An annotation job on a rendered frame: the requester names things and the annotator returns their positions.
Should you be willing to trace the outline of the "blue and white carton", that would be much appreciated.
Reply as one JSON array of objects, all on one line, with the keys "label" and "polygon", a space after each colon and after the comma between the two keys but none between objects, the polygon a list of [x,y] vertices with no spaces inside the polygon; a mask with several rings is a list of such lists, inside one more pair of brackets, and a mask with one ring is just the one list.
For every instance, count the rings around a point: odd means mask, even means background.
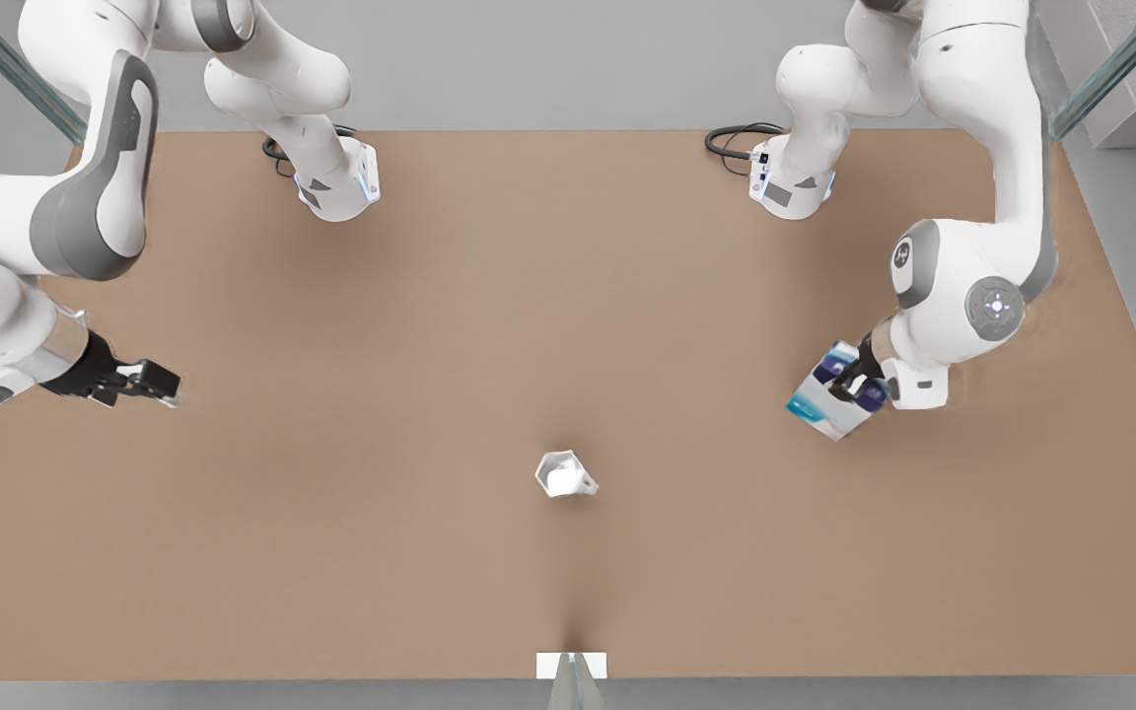
[{"label": "blue and white carton", "polygon": [[857,427],[867,421],[872,414],[879,412],[882,407],[857,407],[855,403],[834,398],[826,390],[826,381],[830,376],[826,370],[829,365],[826,360],[828,351],[821,356],[819,364],[816,364],[815,369],[808,373],[801,386],[790,396],[786,409],[816,431],[820,431],[826,437],[840,441],[852,431],[857,431]]}]

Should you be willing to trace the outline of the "small white cup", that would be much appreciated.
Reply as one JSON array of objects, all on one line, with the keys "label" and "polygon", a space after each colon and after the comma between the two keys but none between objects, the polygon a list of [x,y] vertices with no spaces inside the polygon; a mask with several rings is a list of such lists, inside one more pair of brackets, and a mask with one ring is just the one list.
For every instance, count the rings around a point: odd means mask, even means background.
[{"label": "small white cup", "polygon": [[595,495],[598,482],[590,476],[573,450],[548,451],[533,477],[550,498],[573,495]]}]

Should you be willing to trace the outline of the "silver frame post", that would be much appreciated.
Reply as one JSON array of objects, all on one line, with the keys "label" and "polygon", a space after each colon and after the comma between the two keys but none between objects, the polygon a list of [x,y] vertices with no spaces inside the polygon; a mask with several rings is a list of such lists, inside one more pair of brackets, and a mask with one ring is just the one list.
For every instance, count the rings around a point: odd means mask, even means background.
[{"label": "silver frame post", "polygon": [[1136,67],[1136,28],[1127,40],[1100,64],[1100,67],[1081,82],[1063,105],[1051,112],[1050,137],[1061,141],[1074,134],[1085,117]]},{"label": "silver frame post", "polygon": [[559,677],[551,684],[548,710],[605,710],[603,694],[588,673]]},{"label": "silver frame post", "polygon": [[81,145],[87,125],[66,100],[59,97],[26,58],[0,35],[0,75],[57,127],[73,145]]}]

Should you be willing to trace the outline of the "white post foot plate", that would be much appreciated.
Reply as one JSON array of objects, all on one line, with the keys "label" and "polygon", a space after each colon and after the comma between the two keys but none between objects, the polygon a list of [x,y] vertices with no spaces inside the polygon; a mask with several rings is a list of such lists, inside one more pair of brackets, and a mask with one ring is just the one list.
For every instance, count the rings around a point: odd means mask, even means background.
[{"label": "white post foot plate", "polygon": [[578,677],[588,673],[591,678],[605,679],[608,655],[605,652],[538,652],[535,655],[535,677],[556,679]]}]

